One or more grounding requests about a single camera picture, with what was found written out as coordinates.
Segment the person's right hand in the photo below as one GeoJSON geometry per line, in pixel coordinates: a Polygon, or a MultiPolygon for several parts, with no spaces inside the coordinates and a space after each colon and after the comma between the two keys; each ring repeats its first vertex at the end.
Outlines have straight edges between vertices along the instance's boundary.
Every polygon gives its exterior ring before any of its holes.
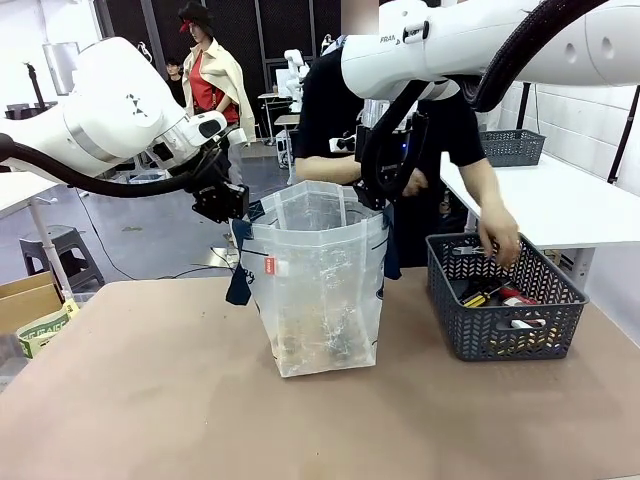
{"type": "Polygon", "coordinates": [[[423,190],[428,188],[428,181],[425,174],[415,168],[411,173],[409,180],[402,191],[403,197],[414,197],[419,195],[423,190]]]}

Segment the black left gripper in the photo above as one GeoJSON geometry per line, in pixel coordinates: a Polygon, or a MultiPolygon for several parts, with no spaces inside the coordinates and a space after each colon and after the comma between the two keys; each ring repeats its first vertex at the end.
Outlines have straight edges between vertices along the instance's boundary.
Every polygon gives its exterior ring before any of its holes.
{"type": "Polygon", "coordinates": [[[194,197],[192,209],[216,223],[242,219],[249,210],[249,189],[231,179],[231,162],[224,148],[201,151],[184,190],[194,197]]]}

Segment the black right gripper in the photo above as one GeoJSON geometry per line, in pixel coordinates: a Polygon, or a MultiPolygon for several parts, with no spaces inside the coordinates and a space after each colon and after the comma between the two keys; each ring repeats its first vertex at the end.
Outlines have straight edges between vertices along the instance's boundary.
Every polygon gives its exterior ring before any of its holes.
{"type": "Polygon", "coordinates": [[[371,129],[359,126],[355,159],[361,166],[361,180],[354,189],[359,201],[370,209],[383,209],[402,196],[421,156],[429,117],[413,112],[401,130],[380,133],[379,121],[371,129]]]}

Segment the person's left hand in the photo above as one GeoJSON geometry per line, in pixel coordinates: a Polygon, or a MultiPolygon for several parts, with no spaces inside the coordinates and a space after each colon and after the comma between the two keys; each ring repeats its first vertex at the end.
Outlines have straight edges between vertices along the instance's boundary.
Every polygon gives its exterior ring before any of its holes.
{"type": "Polygon", "coordinates": [[[495,262],[510,268],[520,253],[519,227],[502,204],[481,208],[478,234],[486,257],[495,256],[495,262]]]}

